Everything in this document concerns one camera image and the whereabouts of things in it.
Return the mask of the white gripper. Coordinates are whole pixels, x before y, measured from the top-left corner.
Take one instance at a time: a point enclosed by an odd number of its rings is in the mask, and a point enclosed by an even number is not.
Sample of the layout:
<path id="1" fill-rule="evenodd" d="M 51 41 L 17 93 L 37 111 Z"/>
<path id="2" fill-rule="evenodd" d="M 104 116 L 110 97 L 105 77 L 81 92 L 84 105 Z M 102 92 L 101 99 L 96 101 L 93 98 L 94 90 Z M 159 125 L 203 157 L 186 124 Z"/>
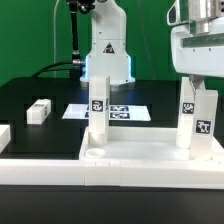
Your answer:
<path id="1" fill-rule="evenodd" d="M 174 68 L 191 74 L 193 96 L 205 89 L 204 76 L 224 78 L 224 3 L 174 3 L 167 23 Z"/>

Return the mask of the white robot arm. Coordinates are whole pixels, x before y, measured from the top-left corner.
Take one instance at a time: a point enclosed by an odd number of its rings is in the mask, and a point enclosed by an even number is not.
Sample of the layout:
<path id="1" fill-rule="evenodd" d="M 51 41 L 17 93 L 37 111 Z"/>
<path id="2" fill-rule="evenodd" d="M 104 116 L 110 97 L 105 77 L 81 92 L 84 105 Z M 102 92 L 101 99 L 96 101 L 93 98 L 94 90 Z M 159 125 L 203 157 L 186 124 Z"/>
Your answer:
<path id="1" fill-rule="evenodd" d="M 96 0 L 92 10 L 92 49 L 80 81 L 108 76 L 114 86 L 133 83 L 126 52 L 126 13 L 115 0 Z M 224 0 L 175 0 L 167 12 L 174 68 L 189 76 L 193 90 L 206 76 L 224 78 Z"/>

